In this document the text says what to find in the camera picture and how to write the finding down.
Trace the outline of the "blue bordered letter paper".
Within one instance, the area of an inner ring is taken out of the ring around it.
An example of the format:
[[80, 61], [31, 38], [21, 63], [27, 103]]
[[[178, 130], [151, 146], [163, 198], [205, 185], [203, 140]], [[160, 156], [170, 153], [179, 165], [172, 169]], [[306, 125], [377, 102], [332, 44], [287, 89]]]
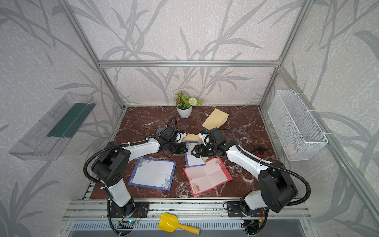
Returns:
[[186, 141], [186, 148], [188, 149], [188, 152], [185, 154], [185, 160], [186, 160], [187, 167], [196, 167], [196, 166], [205, 165], [205, 162], [202, 158], [197, 158], [190, 153], [196, 145], [197, 145], [197, 142]]

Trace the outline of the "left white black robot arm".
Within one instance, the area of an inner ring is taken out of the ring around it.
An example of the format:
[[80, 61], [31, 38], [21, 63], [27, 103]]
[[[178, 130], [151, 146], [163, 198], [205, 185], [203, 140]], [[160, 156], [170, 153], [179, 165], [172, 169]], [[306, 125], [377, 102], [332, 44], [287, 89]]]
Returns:
[[168, 150], [173, 154], [188, 151], [183, 139], [187, 136], [183, 130], [165, 126], [157, 134], [142, 141], [118, 144], [110, 142], [106, 148], [96, 152], [83, 166], [85, 177], [105, 190], [108, 198], [118, 207], [133, 204], [123, 180], [128, 163], [136, 158]]

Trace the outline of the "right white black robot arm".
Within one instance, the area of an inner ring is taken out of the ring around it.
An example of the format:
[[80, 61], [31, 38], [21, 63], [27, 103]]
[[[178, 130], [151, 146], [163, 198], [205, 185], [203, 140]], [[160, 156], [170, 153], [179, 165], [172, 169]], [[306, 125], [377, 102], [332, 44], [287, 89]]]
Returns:
[[240, 199], [240, 211], [251, 216], [256, 209], [270, 209], [275, 213], [286, 206], [302, 204], [311, 196], [311, 186], [301, 175], [288, 170], [281, 162], [269, 162], [242, 148], [233, 136], [227, 140], [222, 129], [202, 130], [201, 144], [192, 149], [191, 154], [200, 157], [226, 158], [236, 163], [258, 179], [260, 189], [252, 191]]

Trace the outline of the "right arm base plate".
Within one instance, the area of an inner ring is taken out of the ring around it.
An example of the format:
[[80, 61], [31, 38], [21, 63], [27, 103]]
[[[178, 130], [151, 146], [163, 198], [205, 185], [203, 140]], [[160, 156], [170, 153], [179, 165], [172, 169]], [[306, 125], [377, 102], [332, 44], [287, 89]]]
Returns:
[[240, 201], [227, 201], [223, 203], [223, 208], [227, 211], [229, 218], [261, 218], [265, 216], [263, 209], [251, 210], [245, 205], [241, 205]]

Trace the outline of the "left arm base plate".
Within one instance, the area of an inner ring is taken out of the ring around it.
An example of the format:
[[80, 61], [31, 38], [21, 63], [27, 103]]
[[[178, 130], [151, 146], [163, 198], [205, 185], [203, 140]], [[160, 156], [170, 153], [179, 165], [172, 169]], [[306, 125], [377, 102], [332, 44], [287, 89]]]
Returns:
[[149, 207], [150, 203], [148, 201], [129, 202], [124, 207], [119, 207], [111, 201], [108, 216], [111, 218], [147, 218]]

